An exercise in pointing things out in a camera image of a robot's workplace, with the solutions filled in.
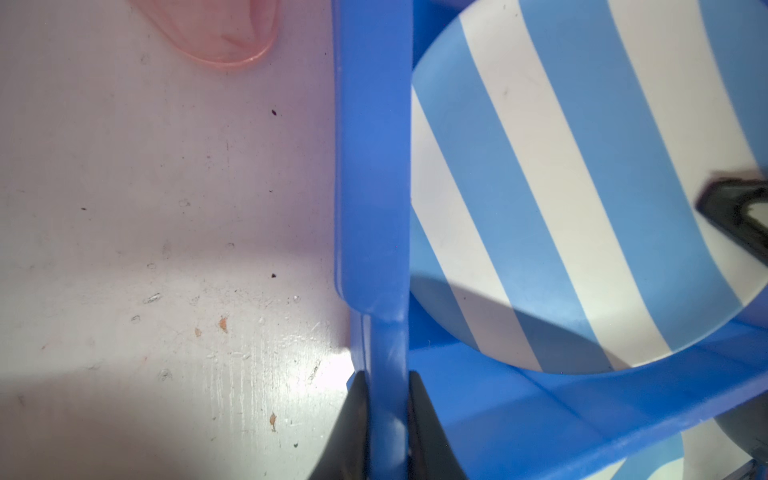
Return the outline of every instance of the pink plastic object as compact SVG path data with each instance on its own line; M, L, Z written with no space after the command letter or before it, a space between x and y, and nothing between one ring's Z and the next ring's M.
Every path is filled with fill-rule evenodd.
M279 0L131 0L179 50L207 65L247 66L277 35Z

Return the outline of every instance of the striped bowl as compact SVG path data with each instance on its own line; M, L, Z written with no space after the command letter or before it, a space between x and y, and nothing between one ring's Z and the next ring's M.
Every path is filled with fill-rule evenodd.
M510 365L653 362L765 287L692 206L766 173L762 1L478 0L413 74L411 289Z

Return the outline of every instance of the blue plastic container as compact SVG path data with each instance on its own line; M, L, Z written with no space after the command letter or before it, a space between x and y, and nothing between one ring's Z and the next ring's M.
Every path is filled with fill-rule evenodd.
M582 478L767 390L766 292L695 346L599 376L496 362L409 297L411 71L457 14L428 0L334 3L336 288L369 384L370 478L406 478L410 369L470 478Z

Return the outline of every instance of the blue stripe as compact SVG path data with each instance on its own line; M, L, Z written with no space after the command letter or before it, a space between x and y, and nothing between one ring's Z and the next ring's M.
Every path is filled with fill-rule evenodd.
M741 308L677 179L605 0L521 0L649 313L672 350Z
M700 0L730 102L768 177L768 8L757 0Z
M429 244L416 212L411 208L411 291L429 314L451 335L477 350L475 337L467 326L448 280Z
M413 84L541 367L546 372L610 370L460 22L451 23L432 44L414 71ZM553 337L553 332L561 335Z
M632 455L611 480L648 480L663 465L683 458L683 437L678 433Z

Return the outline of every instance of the white table surface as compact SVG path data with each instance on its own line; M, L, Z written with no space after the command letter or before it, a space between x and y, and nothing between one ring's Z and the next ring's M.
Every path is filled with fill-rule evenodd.
M330 1L282 19L225 74L123 0L0 2L0 478L311 471L353 370Z

